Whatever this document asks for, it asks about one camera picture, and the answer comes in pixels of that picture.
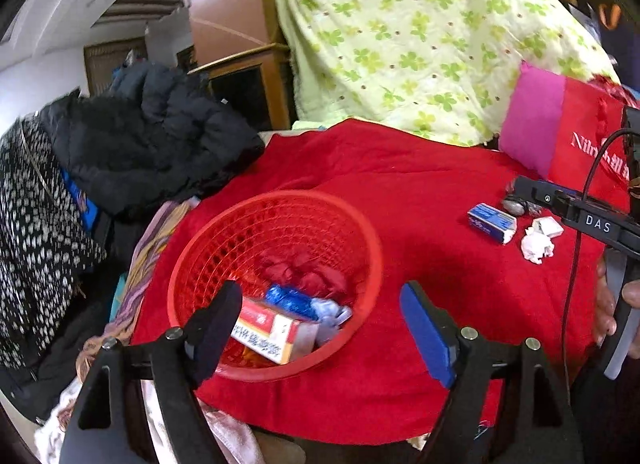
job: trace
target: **metal bolt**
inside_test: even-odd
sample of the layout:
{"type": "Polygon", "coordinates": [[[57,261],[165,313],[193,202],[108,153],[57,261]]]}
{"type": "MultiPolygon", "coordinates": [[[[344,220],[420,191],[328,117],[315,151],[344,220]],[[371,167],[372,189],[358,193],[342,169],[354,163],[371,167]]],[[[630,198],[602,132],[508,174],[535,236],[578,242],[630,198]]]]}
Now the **metal bolt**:
{"type": "Polygon", "coordinates": [[[118,344],[118,340],[113,336],[109,336],[108,338],[105,338],[105,340],[102,342],[102,348],[105,350],[111,350],[117,344],[118,344]]]}
{"type": "Polygon", "coordinates": [[[164,337],[167,339],[178,339],[180,336],[182,336],[182,329],[180,327],[171,327],[171,329],[164,333],[164,337]]]}
{"type": "Polygon", "coordinates": [[[524,342],[524,345],[529,347],[531,350],[539,350],[541,347],[540,341],[535,338],[527,338],[524,342]]]}
{"type": "Polygon", "coordinates": [[[460,329],[460,333],[464,339],[474,340],[478,337],[478,331],[473,327],[463,327],[460,329]]]}

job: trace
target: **basket rim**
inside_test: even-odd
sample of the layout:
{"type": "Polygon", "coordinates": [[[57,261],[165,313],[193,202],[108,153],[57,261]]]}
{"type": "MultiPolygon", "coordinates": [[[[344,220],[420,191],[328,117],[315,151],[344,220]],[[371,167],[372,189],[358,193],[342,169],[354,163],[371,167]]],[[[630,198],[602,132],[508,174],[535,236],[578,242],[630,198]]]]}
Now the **basket rim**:
{"type": "Polygon", "coordinates": [[[213,219],[209,220],[198,232],[191,238],[185,248],[182,250],[180,257],[175,263],[174,269],[169,279],[169,286],[167,292],[167,314],[169,317],[169,323],[171,327],[184,327],[178,321],[178,317],[175,311],[175,282],[178,277],[178,272],[182,267],[182,263],[190,254],[193,245],[199,240],[200,236],[209,229],[216,222],[222,220],[228,215],[235,213],[238,209],[242,209],[255,202],[260,202],[266,199],[277,199],[278,197],[305,197],[319,199],[347,213],[358,225],[364,236],[365,244],[369,252],[369,274],[367,275],[366,287],[371,289],[370,292],[364,294],[360,298],[358,313],[354,313],[353,317],[346,324],[344,329],[341,329],[338,335],[332,339],[329,343],[323,345],[317,350],[311,352],[300,359],[285,365],[275,365],[267,368],[241,368],[233,365],[219,364],[216,368],[215,375],[222,376],[228,379],[237,381],[275,381],[284,378],[289,378],[304,370],[309,370],[311,367],[324,362],[335,354],[355,332],[362,326],[364,321],[369,317],[369,314],[373,310],[378,299],[380,292],[380,286],[382,285],[382,243],[378,237],[378,233],[373,228],[373,225],[367,219],[362,212],[357,208],[346,202],[344,199],[325,193],[318,190],[277,190],[266,193],[261,193],[252,197],[251,199],[243,200],[232,207],[226,209],[222,213],[216,215],[213,219]]]}

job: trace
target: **light green sheet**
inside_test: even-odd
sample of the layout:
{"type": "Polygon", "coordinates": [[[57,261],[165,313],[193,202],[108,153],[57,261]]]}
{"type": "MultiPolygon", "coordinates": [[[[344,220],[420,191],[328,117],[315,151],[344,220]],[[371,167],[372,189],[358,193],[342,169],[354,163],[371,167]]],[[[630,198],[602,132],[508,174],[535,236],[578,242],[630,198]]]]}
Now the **light green sheet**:
{"type": "Polygon", "coordinates": [[[276,1],[300,127],[354,115],[471,146],[500,131],[522,59],[617,80],[558,0],[276,1]]]}

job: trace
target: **red and white box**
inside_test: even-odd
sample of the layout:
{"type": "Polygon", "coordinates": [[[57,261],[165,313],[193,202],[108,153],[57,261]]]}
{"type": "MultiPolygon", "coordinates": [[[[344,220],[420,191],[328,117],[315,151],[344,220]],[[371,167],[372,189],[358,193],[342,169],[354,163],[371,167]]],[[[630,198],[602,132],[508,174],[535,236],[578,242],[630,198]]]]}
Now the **red and white box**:
{"type": "Polygon", "coordinates": [[[242,310],[231,337],[278,365],[314,349],[319,323],[264,303],[242,298],[242,310]]]}

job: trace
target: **red tablecloth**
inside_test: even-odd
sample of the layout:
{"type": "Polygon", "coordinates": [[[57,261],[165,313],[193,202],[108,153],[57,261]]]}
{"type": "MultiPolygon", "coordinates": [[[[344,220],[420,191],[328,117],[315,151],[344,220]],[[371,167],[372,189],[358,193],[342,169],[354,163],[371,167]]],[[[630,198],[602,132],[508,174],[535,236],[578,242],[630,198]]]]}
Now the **red tablecloth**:
{"type": "MultiPolygon", "coordinates": [[[[497,205],[505,184],[526,171],[504,154],[426,141],[348,120],[325,132],[274,137],[265,154],[178,226],[156,267],[133,337],[152,341],[169,327],[166,292],[188,240],[213,216],[276,189],[318,189],[359,208],[383,245],[384,278],[364,325],[332,358],[285,380],[242,383],[213,377],[197,395],[234,417],[278,433],[336,444],[382,444],[427,433],[446,391],[431,380],[399,310],[401,285],[419,281],[437,306],[488,339],[535,336],[559,360],[562,304],[575,235],[555,240],[556,256],[522,257],[519,232],[502,246],[466,221],[479,202],[497,205]]],[[[568,352],[590,340],[594,263],[602,245],[582,244],[568,352]]],[[[497,388],[486,417],[497,404],[497,388]]]]}

